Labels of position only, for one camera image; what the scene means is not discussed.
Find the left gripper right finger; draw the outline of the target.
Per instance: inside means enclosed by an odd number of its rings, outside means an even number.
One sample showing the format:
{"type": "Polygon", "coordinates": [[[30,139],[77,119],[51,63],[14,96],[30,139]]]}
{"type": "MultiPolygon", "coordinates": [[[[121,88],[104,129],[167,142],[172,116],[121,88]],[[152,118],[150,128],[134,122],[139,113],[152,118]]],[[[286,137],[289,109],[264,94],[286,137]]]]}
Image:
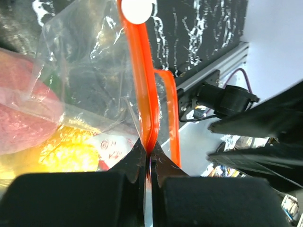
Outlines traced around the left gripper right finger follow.
{"type": "Polygon", "coordinates": [[[276,192],[262,178],[189,176],[159,144],[150,154],[156,227],[287,227],[276,192]]]}

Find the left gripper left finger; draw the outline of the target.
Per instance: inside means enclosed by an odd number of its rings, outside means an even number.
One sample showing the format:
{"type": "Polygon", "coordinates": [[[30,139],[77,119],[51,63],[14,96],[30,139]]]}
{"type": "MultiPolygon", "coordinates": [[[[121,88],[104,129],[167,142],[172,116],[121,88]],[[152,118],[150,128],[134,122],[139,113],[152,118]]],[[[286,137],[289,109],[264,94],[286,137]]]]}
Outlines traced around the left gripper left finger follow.
{"type": "Polygon", "coordinates": [[[3,227],[142,227],[146,152],[138,140],[108,171],[17,177],[0,201],[3,227]]]}

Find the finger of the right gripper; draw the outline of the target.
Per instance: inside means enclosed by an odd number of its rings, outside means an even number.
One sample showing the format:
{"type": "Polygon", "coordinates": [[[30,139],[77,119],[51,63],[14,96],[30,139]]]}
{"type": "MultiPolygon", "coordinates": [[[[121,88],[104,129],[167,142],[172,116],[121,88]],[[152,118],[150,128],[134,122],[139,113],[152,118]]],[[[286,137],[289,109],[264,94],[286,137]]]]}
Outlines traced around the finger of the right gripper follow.
{"type": "Polygon", "coordinates": [[[218,134],[301,139],[303,83],[299,82],[248,111],[213,122],[208,129],[218,134]]]}
{"type": "Polygon", "coordinates": [[[209,153],[208,159],[251,177],[266,179],[280,192],[303,188],[303,147],[277,143],[273,146],[209,153]]]}

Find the clear zip top bag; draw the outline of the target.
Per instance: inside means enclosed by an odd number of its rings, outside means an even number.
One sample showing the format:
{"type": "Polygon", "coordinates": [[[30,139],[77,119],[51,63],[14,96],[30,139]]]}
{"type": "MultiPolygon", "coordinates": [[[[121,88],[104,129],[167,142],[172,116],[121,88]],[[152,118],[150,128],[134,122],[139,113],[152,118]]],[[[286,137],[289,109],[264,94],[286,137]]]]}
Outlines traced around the clear zip top bag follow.
{"type": "Polygon", "coordinates": [[[32,75],[64,107],[57,128],[99,130],[88,140],[96,171],[113,167],[137,140],[151,149],[161,135],[180,165],[173,75],[154,68],[147,27],[127,20],[121,1],[3,0],[0,49],[33,61],[32,75]]]}

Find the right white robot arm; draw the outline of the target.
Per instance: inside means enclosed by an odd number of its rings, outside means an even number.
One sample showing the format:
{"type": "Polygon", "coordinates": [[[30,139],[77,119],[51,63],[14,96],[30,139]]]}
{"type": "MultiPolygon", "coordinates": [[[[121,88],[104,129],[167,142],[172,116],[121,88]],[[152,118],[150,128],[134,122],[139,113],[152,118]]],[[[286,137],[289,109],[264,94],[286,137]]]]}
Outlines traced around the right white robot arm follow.
{"type": "Polygon", "coordinates": [[[202,105],[214,112],[216,121],[208,128],[211,132],[270,139],[270,145],[213,152],[208,158],[245,175],[265,178],[280,192],[302,189],[302,82],[260,102],[250,88],[216,86],[214,80],[218,75],[219,71],[216,70],[189,90],[177,91],[179,120],[187,122],[185,111],[202,105]]]}

